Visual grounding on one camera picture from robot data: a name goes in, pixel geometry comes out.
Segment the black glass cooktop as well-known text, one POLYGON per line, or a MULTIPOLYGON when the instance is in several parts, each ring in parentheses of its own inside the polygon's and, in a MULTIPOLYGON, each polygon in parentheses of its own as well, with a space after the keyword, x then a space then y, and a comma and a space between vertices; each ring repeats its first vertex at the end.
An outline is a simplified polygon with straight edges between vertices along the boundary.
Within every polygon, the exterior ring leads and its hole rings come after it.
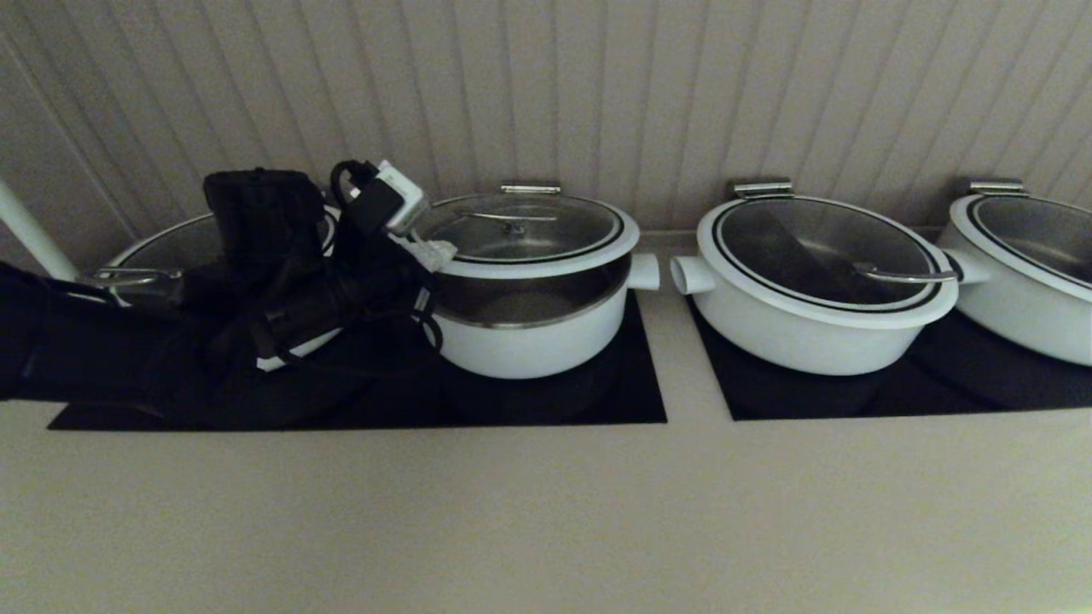
POLYGON ((352 327, 316 350, 320 368, 283 367, 262 377, 239 408, 207 415, 71 404, 49 424, 60 432, 275 432, 427 429, 479 426, 660 424, 667 420, 636 296, 601 353, 537 379, 496 379, 430 357, 422 369, 360 379, 332 366, 371 367, 369 354, 408 339, 411 326, 352 327))
POLYGON ((952 311, 885 369, 823 376, 781 367, 729 343, 687 302, 737 422, 854 420, 1092 408, 1092 367, 1014 345, 952 311))

